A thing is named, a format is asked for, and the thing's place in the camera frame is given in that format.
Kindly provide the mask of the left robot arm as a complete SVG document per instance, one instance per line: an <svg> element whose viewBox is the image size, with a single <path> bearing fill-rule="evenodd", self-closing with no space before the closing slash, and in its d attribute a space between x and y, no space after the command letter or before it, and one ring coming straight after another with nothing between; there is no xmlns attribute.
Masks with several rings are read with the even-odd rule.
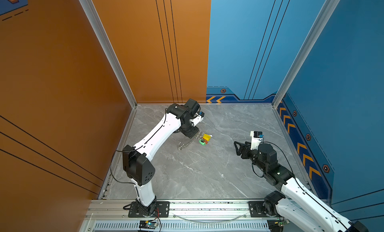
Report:
<svg viewBox="0 0 384 232"><path fill-rule="evenodd" d="M197 101L174 103L165 109L161 121L141 141L120 151L123 170L137 192L135 205L144 216L152 216L156 209L157 198L151 180L156 172L152 160L157 151L172 134L183 134L188 143L198 138L201 133L197 124L203 119L204 113Z"/></svg>

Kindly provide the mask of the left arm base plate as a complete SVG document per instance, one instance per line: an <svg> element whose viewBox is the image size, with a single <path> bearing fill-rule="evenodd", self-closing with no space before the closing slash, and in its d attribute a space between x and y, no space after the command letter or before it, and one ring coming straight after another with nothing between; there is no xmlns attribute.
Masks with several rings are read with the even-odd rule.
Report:
<svg viewBox="0 0 384 232"><path fill-rule="evenodd" d="M124 206L124 209L129 209L129 218L167 218L170 212L170 202L155 200L148 207L145 207L138 200L136 200L129 205Z"/></svg>

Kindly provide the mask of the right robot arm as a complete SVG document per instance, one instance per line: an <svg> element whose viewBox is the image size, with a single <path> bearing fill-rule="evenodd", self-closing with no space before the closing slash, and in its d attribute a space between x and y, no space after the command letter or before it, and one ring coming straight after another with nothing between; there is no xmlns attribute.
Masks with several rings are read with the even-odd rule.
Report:
<svg viewBox="0 0 384 232"><path fill-rule="evenodd" d="M273 143L261 143L256 149L250 142L234 143L237 156L250 160L258 167L262 178L276 188L264 199L265 214L280 216L305 232L366 232L360 221L352 222L342 216L307 189L293 174L278 162Z"/></svg>

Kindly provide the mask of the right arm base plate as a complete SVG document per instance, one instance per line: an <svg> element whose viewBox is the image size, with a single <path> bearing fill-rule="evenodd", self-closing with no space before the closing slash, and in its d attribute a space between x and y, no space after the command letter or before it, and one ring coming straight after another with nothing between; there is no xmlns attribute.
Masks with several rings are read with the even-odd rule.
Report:
<svg viewBox="0 0 384 232"><path fill-rule="evenodd" d="M268 217L264 206L264 201L249 201L249 212L252 218L265 218Z"/></svg>

